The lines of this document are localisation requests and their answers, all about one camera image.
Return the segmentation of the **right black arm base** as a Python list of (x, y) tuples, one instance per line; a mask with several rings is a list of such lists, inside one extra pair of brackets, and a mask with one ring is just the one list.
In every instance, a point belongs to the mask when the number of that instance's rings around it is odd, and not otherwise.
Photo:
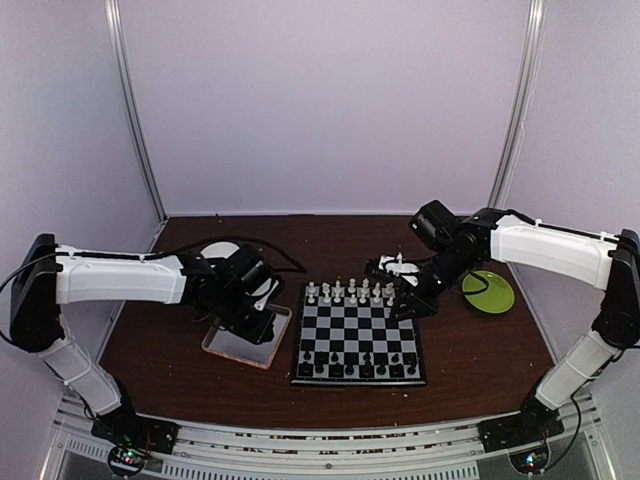
[(525, 423), (522, 414), (484, 420), (477, 428), (485, 453), (507, 453), (511, 466), (530, 476), (547, 469), (551, 463), (548, 440), (565, 431), (561, 420), (533, 426)]

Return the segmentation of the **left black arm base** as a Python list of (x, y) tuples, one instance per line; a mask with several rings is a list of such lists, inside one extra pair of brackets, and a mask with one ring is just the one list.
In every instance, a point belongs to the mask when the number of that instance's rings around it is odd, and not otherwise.
[(131, 478), (147, 467), (158, 467), (160, 455), (173, 453), (179, 426), (175, 422), (139, 417), (132, 432), (122, 433), (104, 421), (93, 422), (91, 434), (107, 440), (112, 447), (106, 464), (120, 478)]

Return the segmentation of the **black and grey chessboard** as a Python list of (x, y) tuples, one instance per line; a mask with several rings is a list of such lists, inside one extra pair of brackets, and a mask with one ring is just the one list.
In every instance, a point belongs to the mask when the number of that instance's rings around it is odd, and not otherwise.
[[(387, 306), (387, 299), (383, 292), (379, 295), (381, 302), (374, 305), (372, 299), (374, 295), (368, 294), (368, 301), (361, 305), (359, 298), (362, 296), (360, 290), (357, 289), (355, 294), (357, 304), (349, 304), (348, 288), (343, 287), (343, 302), (336, 305), (331, 294), (331, 304), (323, 303), (322, 287), (316, 285), (317, 293), (316, 303), (311, 305), (308, 303), (305, 285), (302, 288), (301, 306), (299, 320), (296, 325), (297, 346), (294, 349), (291, 383), (293, 385), (305, 386), (379, 386), (379, 387), (395, 387), (395, 386), (425, 386), (427, 384), (426, 369), (424, 366), (424, 356), (422, 353), (422, 345), (420, 333), (416, 322), (412, 319), (391, 322), (388, 320), (391, 307)], [(312, 358), (309, 361), (303, 359), (305, 351), (310, 351)], [(315, 352), (325, 352), (324, 363), (314, 362)], [(332, 352), (338, 354), (339, 360), (331, 362), (330, 356)], [(366, 352), (372, 354), (372, 362), (374, 376), (372, 378), (363, 378), (360, 368), (366, 365), (363, 355)], [(377, 374), (377, 368), (380, 364), (375, 363), (376, 353), (386, 353), (388, 363), (386, 366), (386, 375), (380, 377)], [(391, 356), (394, 353), (400, 355), (398, 363), (391, 362)], [(404, 362), (404, 355), (414, 353), (417, 362), (415, 364), (407, 364)], [(309, 367), (309, 376), (301, 377), (298, 375), (298, 366), (307, 363)], [(345, 366), (352, 363), (355, 372), (352, 376), (347, 376), (344, 372)], [(324, 366), (324, 372), (318, 376), (315, 374), (314, 367), (317, 364)], [(343, 376), (332, 377), (330, 368), (333, 364), (343, 365)], [(404, 375), (402, 378), (392, 378), (390, 376), (390, 367), (392, 365), (402, 365)], [(416, 365), (416, 373), (412, 376), (407, 374), (407, 368), (410, 365)]]

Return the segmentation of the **black king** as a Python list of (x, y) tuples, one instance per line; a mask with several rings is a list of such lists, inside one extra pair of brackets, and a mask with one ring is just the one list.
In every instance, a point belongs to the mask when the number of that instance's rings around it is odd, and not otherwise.
[(373, 366), (371, 364), (362, 365), (360, 372), (363, 378), (372, 378), (374, 376)]

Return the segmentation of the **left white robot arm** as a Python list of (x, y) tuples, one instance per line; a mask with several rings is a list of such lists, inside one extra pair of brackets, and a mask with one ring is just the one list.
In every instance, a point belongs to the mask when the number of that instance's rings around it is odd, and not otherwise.
[(282, 278), (258, 248), (222, 239), (203, 247), (159, 253), (86, 250), (38, 235), (10, 287), (9, 342), (36, 355), (58, 379), (105, 417), (106, 429), (123, 444), (144, 433), (127, 408), (125, 389), (95, 359), (97, 343), (84, 346), (73, 333), (82, 314), (96, 317), (124, 303), (194, 309), (232, 335), (260, 345), (273, 336), (267, 308)]

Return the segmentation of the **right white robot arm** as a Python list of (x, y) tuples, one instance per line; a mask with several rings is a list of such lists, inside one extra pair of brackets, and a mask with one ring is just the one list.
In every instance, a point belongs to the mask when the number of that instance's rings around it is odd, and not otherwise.
[[(594, 207), (589, 213), (549, 216), (568, 227), (639, 233), (636, 207)], [(369, 216), (362, 220), (363, 258), (406, 252), (411, 258), (430, 255), (409, 232), (405, 216)], [(440, 313), (421, 320), (428, 385), (403, 400), (397, 414), (380, 414), (380, 425), (431, 423), (496, 415), (517, 409), (530, 381), (559, 359), (596, 317), (603, 293), (559, 274), (495, 264), (516, 287), (513, 310), (504, 315), (476, 311), (458, 294), (445, 292)], [(590, 389), (602, 423), (638, 423), (639, 353), (628, 352)]]

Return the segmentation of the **wooden tray with mirror base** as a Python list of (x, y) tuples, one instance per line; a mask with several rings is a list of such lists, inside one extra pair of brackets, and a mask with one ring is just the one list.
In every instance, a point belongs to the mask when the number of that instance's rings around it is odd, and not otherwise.
[(268, 305), (265, 310), (275, 314), (274, 338), (272, 340), (261, 344), (252, 344), (214, 324), (202, 340), (201, 349), (209, 354), (268, 370), (282, 343), (293, 312), (289, 308), (278, 305)]

